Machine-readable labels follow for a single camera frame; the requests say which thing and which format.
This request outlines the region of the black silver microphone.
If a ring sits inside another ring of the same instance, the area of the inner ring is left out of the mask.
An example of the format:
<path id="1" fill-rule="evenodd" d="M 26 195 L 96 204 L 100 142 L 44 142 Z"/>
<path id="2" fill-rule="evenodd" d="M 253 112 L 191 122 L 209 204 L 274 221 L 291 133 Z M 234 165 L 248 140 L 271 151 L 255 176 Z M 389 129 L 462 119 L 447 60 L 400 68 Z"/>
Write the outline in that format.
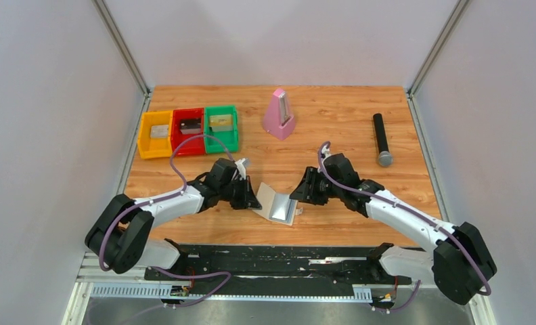
<path id="1" fill-rule="evenodd" d="M 389 151 L 383 116 L 376 113 L 372 118 L 378 148 L 378 164 L 381 167 L 389 167 L 393 163 L 393 156 Z"/>

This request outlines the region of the silver card stack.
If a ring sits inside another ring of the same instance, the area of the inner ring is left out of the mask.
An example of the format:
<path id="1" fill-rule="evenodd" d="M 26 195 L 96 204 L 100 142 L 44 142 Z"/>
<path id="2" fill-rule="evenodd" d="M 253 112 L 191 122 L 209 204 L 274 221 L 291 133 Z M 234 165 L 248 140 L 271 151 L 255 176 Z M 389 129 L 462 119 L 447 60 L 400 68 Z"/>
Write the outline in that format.
<path id="1" fill-rule="evenodd" d="M 169 136 L 168 125 L 152 125 L 150 128 L 151 139 L 163 139 Z"/>

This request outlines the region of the green plastic bin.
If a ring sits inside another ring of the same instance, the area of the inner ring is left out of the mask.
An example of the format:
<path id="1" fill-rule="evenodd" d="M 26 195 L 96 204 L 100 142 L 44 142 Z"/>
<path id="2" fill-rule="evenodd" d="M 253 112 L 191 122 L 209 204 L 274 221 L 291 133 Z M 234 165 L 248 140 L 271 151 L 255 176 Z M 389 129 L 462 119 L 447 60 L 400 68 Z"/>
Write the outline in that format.
<path id="1" fill-rule="evenodd" d="M 230 152 L 240 148 L 238 113 L 234 105 L 204 108 L 204 134 L 220 140 Z"/>

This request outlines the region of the gold card stack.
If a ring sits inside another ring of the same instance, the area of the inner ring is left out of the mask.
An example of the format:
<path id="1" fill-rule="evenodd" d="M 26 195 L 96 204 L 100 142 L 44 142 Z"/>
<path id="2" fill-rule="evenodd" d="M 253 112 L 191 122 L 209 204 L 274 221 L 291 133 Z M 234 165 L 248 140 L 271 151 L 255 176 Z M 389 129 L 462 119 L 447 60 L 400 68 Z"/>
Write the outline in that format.
<path id="1" fill-rule="evenodd" d="M 208 127 L 212 132 L 233 131 L 233 116 L 231 114 L 210 115 Z"/>

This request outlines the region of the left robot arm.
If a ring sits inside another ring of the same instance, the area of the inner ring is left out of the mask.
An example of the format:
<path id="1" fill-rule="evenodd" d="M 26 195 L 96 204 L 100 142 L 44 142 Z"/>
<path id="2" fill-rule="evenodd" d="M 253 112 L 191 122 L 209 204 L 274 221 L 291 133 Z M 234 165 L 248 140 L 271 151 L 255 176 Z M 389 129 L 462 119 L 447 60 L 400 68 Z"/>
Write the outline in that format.
<path id="1" fill-rule="evenodd" d="M 246 173 L 247 158 L 218 159 L 177 190 L 147 198 L 118 194 L 85 236 L 85 246 L 99 257 L 104 271 L 123 274 L 137 266 L 159 267 L 173 280 L 182 279 L 188 261 L 172 240 L 151 240 L 150 232 L 163 223 L 207 211 L 219 202 L 234 210 L 259 210 L 262 205 Z"/>

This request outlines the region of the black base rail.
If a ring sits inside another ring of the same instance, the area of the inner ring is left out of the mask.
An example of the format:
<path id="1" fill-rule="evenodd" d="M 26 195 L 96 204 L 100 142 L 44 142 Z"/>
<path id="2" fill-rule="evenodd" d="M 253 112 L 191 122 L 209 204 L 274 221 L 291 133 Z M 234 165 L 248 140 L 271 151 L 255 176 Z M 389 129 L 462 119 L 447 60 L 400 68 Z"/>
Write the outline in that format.
<path id="1" fill-rule="evenodd" d="M 190 276 L 229 272 L 232 277 L 214 295 L 244 298 L 355 300 L 359 285 L 412 283 L 400 271 L 392 276 L 381 266 L 388 257 L 387 243 L 379 247 L 181 245 L 179 261 L 168 272 Z M 425 285 L 435 285 L 448 299 L 465 305 L 482 288 L 474 268 L 459 251 L 447 246 L 434 254 Z M 161 283 L 187 281 L 168 277 L 148 266 L 123 274 L 103 272 L 96 256 L 83 259 L 78 281 Z"/>

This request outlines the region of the red plastic bin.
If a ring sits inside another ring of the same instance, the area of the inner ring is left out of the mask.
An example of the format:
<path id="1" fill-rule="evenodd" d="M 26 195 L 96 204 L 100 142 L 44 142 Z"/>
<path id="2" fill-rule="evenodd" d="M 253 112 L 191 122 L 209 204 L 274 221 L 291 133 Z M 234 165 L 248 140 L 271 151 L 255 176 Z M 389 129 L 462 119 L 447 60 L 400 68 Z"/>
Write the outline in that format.
<path id="1" fill-rule="evenodd" d="M 185 140 L 203 134 L 204 108 L 183 108 L 173 110 L 171 146 L 176 150 Z M 186 143 L 177 151 L 177 156 L 195 156 L 206 153 L 204 139 L 199 137 Z"/>

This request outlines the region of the pink metronome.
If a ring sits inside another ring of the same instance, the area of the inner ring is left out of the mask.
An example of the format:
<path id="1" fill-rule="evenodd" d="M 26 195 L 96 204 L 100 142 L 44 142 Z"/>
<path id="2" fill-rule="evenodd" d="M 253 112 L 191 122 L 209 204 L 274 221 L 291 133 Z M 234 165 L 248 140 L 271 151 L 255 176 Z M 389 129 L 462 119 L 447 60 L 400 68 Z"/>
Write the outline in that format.
<path id="1" fill-rule="evenodd" d="M 296 119 L 290 107 L 288 94 L 284 89 L 278 88 L 273 92 L 262 126 L 268 134 L 281 141 L 292 135 L 296 127 Z"/>

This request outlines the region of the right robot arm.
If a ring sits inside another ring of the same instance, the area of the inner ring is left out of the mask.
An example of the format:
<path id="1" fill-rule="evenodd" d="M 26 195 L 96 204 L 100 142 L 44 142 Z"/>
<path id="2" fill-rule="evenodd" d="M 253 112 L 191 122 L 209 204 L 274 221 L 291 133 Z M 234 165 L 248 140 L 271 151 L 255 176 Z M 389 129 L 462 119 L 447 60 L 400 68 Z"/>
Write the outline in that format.
<path id="1" fill-rule="evenodd" d="M 412 239 L 420 250 L 380 245 L 367 272 L 375 282 L 403 276 L 435 284 L 449 300 L 467 304 L 475 295 L 490 295 L 497 266 L 477 227 L 455 225 L 398 199 L 383 185 L 361 178 L 343 154 L 321 156 L 307 167 L 290 198 L 323 206 L 337 198 L 350 211 L 379 221 Z"/>

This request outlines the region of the black card stack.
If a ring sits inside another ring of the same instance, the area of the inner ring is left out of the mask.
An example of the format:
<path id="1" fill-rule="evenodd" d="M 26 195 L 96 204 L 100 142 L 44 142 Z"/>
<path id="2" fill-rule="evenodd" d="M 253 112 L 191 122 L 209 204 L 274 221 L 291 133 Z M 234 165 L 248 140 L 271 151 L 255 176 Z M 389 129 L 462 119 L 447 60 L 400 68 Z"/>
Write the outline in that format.
<path id="1" fill-rule="evenodd" d="M 202 132 L 202 120 L 200 118 L 181 119 L 179 130 L 183 135 L 200 134 Z"/>

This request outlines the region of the yellow plastic bin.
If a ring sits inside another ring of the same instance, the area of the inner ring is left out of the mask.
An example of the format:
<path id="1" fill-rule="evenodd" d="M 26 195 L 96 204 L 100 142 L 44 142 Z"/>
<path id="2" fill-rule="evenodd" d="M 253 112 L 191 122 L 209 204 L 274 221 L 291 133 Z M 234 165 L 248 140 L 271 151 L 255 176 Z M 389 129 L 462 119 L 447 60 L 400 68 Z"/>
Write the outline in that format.
<path id="1" fill-rule="evenodd" d="M 169 158 L 171 146 L 172 111 L 144 112 L 139 125 L 137 147 L 142 159 Z"/>

